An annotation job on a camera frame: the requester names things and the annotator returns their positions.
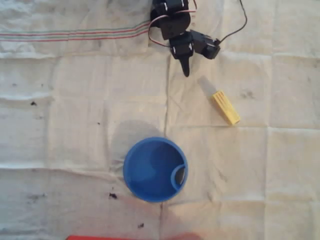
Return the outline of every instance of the dark stain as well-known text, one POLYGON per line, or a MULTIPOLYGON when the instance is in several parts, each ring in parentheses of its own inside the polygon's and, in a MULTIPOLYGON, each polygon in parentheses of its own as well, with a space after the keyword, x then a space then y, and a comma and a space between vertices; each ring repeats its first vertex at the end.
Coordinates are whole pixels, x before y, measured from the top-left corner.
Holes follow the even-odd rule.
POLYGON ((109 193, 109 199, 118 199, 118 196, 115 193, 109 193))
POLYGON ((206 195, 207 195, 209 201, 213 203, 214 200, 213 200, 211 194, 209 192, 207 192, 206 195))
POLYGON ((0 230, 0 234, 10 234, 10 231, 4 227, 0 230))
POLYGON ((108 9, 113 2, 114 2, 114 0, 106 1, 106 8, 108 9))
POLYGON ((28 201, 28 204, 31 204, 31 203, 35 204, 39 199, 44 199, 46 197, 47 195, 43 193, 43 194, 30 194, 26 198, 32 201, 32 202, 28 201))
POLYGON ((0 114, 0 119, 6 119, 8 115, 0 114))
POLYGON ((66 15, 66 8, 65 8, 65 7, 61 10, 61 15, 62 15, 62 16, 65 16, 65 15, 66 15))
POLYGON ((224 182, 228 182, 228 178, 220 171, 218 170, 219 173, 219 177, 224 181, 224 182))
POLYGON ((101 40, 98 40, 98 41, 97 41, 97 44, 98 44, 98 48, 100 49, 100 48, 101 48, 101 46, 102 46, 102 42, 101 42, 101 40))
POLYGON ((316 57, 317 56, 317 49, 315 49, 314 47, 311 47, 310 53, 312 54, 313 57, 316 57))
POLYGON ((141 223, 141 224, 138 225, 138 229, 142 229, 144 226, 145 226, 145 224, 141 223))
POLYGON ((246 90, 240 95, 243 99, 255 99, 254 93, 250 90, 246 90))
POLYGON ((55 6, 51 6, 51 7, 48 9, 48 12, 49 12, 49 13, 53 13, 55 10, 56 10, 56 7, 55 7, 55 6))
POLYGON ((317 60, 315 61, 315 63, 313 64, 313 67, 316 69, 316 68, 319 67, 319 65, 320 65, 320 59, 317 59, 317 60))

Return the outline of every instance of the green stripe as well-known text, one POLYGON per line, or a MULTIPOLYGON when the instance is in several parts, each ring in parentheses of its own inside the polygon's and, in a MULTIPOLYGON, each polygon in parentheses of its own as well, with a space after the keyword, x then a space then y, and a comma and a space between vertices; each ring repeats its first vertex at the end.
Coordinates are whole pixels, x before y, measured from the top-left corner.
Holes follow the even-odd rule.
POLYGON ((70 39, 70 38, 103 38, 103 37, 121 37, 121 36, 130 36, 130 35, 135 35, 138 33, 141 33, 142 31, 145 31, 148 29, 148 26, 143 27, 137 31, 134 32, 128 32, 128 33, 119 33, 119 34, 114 34, 114 33, 108 33, 108 34, 93 34, 93 35, 66 35, 66 36, 0 36, 0 39, 24 39, 24 40, 41 40, 41 39, 70 39))
POLYGON ((50 33, 70 33, 70 32, 97 32, 97 31, 118 31, 130 30, 139 27, 140 25, 149 23, 149 20, 143 21, 132 27, 120 28, 96 28, 96 29, 78 29, 78 30, 51 30, 51 31, 0 31, 1 34, 50 34, 50 33))

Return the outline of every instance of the blue bowl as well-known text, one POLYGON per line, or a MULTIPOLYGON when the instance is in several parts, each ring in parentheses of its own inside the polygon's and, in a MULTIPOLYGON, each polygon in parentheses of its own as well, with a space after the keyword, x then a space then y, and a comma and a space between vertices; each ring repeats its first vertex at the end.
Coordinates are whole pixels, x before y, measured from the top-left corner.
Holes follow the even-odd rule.
POLYGON ((186 183, 188 164, 182 150, 163 137, 146 138, 134 145, 124 160, 124 181, 138 198, 163 202, 186 183))

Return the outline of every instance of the yellow object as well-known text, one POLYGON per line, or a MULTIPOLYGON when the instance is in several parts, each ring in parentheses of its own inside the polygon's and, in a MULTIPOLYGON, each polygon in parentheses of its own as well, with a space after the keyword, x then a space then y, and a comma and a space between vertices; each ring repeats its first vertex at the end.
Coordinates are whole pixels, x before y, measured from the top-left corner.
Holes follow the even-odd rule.
POLYGON ((235 125, 240 121, 240 116, 222 91, 217 91, 213 94, 212 99, 217 104, 217 107, 222 111, 223 116, 229 124, 235 125))

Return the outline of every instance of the dirt spot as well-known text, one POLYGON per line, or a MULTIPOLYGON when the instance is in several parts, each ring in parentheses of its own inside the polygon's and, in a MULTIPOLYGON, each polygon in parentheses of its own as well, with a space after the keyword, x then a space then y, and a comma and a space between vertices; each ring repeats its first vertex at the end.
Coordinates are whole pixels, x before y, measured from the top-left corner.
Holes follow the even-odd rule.
POLYGON ((8 115, 0 114, 0 119, 6 119, 7 117, 8 117, 8 115))
POLYGON ((118 199, 118 196, 115 193, 109 193, 109 199, 118 199))
POLYGON ((35 204, 38 202, 38 200, 44 199, 46 197, 47 197, 47 195, 45 193, 43 193, 43 194, 30 194, 26 198, 29 200, 28 204, 31 204, 31 203, 35 204))
POLYGON ((210 192, 207 192, 206 195, 207 195, 207 197, 208 197, 210 202, 214 201, 212 195, 210 194, 210 192))
POLYGON ((4 227, 0 230, 0 234, 10 234, 10 231, 4 227))
POLYGON ((66 8, 64 7, 62 10, 61 10, 61 13, 60 13, 62 16, 65 16, 66 15, 66 8))
POLYGON ((114 0, 108 0, 106 1, 106 8, 110 8, 110 5, 114 2, 114 0))
POLYGON ((244 92, 242 92, 240 94, 240 96, 243 98, 243 99, 255 99, 255 95, 252 91, 250 90, 245 90, 244 92))
POLYGON ((100 49, 100 48, 101 48, 101 46, 102 46, 102 42, 101 42, 101 40, 98 40, 97 44, 98 44, 98 48, 100 49))
POLYGON ((55 6, 51 6, 51 7, 49 7, 48 12, 49 13, 54 13, 55 10, 56 10, 56 7, 55 6))
POLYGON ((228 182, 228 178, 220 171, 218 170, 219 173, 219 177, 224 181, 224 182, 228 182))

